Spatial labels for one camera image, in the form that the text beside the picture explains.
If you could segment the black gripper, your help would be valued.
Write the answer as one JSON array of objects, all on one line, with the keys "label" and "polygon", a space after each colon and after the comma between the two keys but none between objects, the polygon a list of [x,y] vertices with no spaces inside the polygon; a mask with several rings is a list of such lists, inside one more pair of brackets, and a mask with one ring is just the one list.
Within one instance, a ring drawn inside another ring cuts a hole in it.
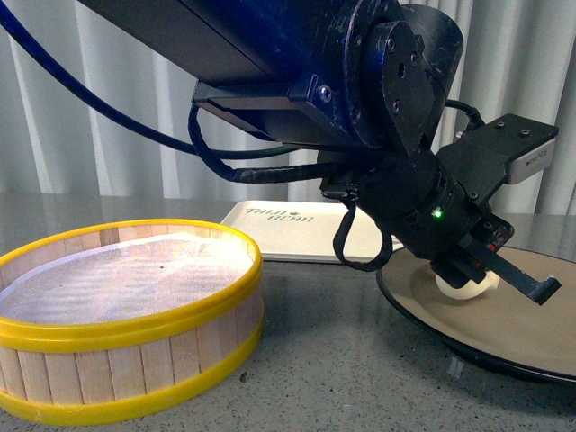
[{"label": "black gripper", "polygon": [[[538,305],[561,287],[555,277],[537,281],[496,253],[512,237],[512,226],[477,204],[429,152],[412,160],[385,157],[371,166],[349,166],[323,179],[320,190],[347,208],[333,248],[338,260],[355,270],[383,268],[397,239],[415,257],[427,260],[451,288],[481,284],[489,269]],[[358,210],[373,220],[382,236],[380,251],[367,262],[344,255]],[[468,238],[481,245],[469,245],[466,251],[461,242]]]}]

